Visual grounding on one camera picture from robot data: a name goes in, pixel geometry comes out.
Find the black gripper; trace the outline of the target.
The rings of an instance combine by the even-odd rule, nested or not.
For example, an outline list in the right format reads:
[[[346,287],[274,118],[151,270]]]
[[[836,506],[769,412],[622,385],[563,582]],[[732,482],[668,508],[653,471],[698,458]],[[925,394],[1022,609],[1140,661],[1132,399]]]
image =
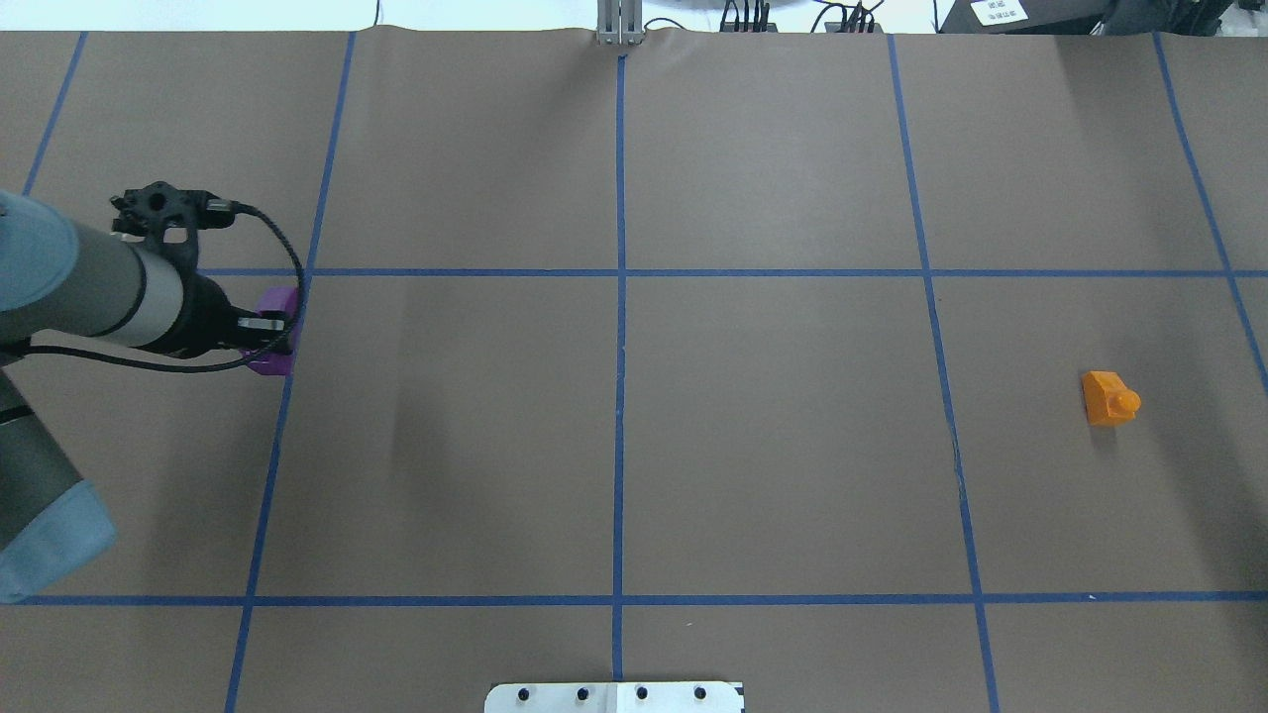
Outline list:
[[[245,313],[235,306],[216,280],[198,271],[186,279],[184,302],[172,324],[172,356],[193,359],[208,351],[243,354],[293,353],[297,320],[281,311]]]

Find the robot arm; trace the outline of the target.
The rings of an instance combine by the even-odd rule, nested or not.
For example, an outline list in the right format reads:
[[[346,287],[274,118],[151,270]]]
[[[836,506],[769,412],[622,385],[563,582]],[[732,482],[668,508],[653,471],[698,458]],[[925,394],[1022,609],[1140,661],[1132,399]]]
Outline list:
[[[197,374],[249,368],[290,376],[306,306],[306,270],[262,209],[167,181],[110,199],[110,230],[91,230],[36,198],[3,193],[3,364],[76,356]],[[254,310],[235,306],[198,270],[199,236],[238,217],[262,221],[294,271]],[[27,601],[91,563],[117,529],[11,379],[3,379],[1,596]]]

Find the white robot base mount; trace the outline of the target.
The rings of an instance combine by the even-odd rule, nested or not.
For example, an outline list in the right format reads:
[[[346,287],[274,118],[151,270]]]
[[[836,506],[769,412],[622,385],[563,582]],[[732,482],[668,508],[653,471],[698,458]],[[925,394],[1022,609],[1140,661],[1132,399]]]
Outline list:
[[[746,712],[742,684],[725,681],[498,684],[484,712]]]

